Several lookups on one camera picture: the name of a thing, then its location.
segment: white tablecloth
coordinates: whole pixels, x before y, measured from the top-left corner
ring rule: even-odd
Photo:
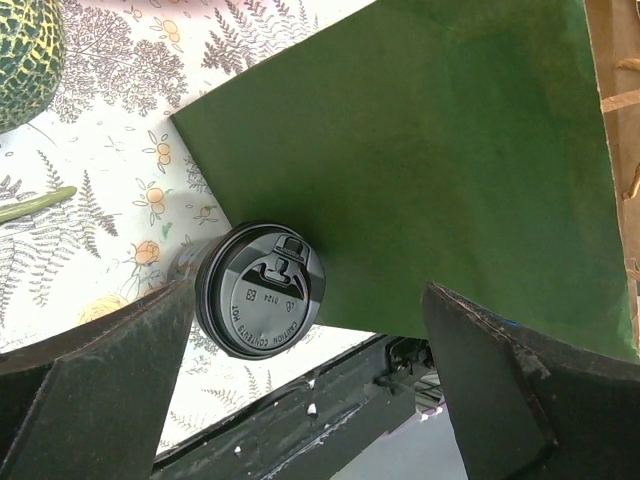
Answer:
[[[48,111],[0,136],[0,204],[79,191],[0,226],[0,352],[133,302],[183,245],[226,232],[169,115],[370,0],[60,3],[64,79]],[[289,352],[242,362],[194,323],[159,451],[369,335],[314,327]]]

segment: plastic lid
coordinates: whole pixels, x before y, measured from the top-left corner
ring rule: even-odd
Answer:
[[[257,360],[290,348],[309,331],[325,275],[296,232],[252,223],[217,245],[198,272],[196,288],[205,332],[229,355]]]

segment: grey floor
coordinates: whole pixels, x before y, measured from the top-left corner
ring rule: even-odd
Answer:
[[[415,415],[372,443],[332,480],[467,480],[445,410],[421,421]]]

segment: green squash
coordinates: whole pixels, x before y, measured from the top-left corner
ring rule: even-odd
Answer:
[[[47,108],[65,50],[57,0],[0,0],[0,134]]]

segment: green board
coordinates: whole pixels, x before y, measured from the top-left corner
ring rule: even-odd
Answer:
[[[318,249],[323,324],[424,337],[436,281],[635,357],[581,2],[378,0],[172,119],[232,224]]]

